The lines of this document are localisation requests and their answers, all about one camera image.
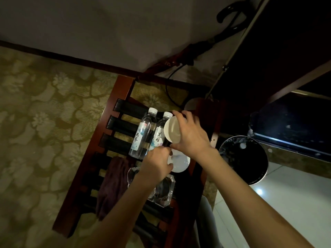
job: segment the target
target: water bottle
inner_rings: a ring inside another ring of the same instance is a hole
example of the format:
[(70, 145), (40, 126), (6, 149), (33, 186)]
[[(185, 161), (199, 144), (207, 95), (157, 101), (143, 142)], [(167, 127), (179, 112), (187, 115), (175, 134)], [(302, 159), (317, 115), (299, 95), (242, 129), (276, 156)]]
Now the water bottle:
[(156, 124), (155, 134), (148, 151), (153, 150), (155, 147), (163, 145), (165, 139), (163, 132), (164, 125), (166, 124), (166, 121), (168, 121), (171, 117), (172, 114), (170, 112), (164, 112), (163, 118)]
[(151, 136), (154, 135), (157, 112), (157, 109), (149, 108), (148, 113), (141, 119), (129, 151), (131, 157), (143, 159), (146, 156)]

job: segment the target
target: white lid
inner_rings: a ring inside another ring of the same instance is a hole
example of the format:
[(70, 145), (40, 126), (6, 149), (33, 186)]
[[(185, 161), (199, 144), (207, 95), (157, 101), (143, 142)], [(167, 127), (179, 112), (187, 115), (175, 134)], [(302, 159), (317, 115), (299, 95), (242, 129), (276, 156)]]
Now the white lid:
[(155, 108), (150, 107), (150, 108), (148, 109), (148, 112), (153, 113), (153, 114), (156, 114), (156, 113), (158, 112), (158, 110), (155, 109)]
[(171, 112), (167, 112), (167, 111), (166, 111), (166, 112), (163, 113), (163, 116), (164, 116), (164, 117), (172, 117), (173, 115), (172, 115)]

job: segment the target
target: person's left hand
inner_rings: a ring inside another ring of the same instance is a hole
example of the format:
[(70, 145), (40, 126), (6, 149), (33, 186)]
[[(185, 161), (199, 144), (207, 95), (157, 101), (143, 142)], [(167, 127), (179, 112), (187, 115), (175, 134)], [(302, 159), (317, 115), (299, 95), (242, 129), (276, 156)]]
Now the person's left hand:
[(170, 154), (171, 148), (164, 146), (147, 153), (137, 174), (147, 186), (154, 188), (171, 172), (173, 164), (168, 164)]

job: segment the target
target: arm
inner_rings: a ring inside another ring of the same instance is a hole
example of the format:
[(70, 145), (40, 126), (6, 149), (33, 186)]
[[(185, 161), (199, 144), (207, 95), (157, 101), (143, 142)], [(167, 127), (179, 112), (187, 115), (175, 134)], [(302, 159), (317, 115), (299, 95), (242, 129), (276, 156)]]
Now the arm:
[(210, 146), (197, 117), (183, 111), (186, 122), (179, 112), (173, 113), (179, 121), (181, 141), (172, 144), (171, 148), (195, 159), (211, 176), (250, 247), (312, 247)]
[(114, 208), (92, 233), (84, 248), (125, 247), (134, 224), (153, 188), (173, 168), (169, 147), (157, 147), (144, 158), (139, 173)]

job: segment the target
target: trash can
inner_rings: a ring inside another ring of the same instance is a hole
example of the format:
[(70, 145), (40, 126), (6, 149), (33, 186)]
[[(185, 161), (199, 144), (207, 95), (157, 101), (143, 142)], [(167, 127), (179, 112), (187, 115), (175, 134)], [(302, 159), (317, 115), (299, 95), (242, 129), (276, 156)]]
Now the trash can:
[(267, 154), (263, 147), (251, 137), (230, 137), (223, 142), (219, 153), (249, 185), (258, 183), (267, 174)]

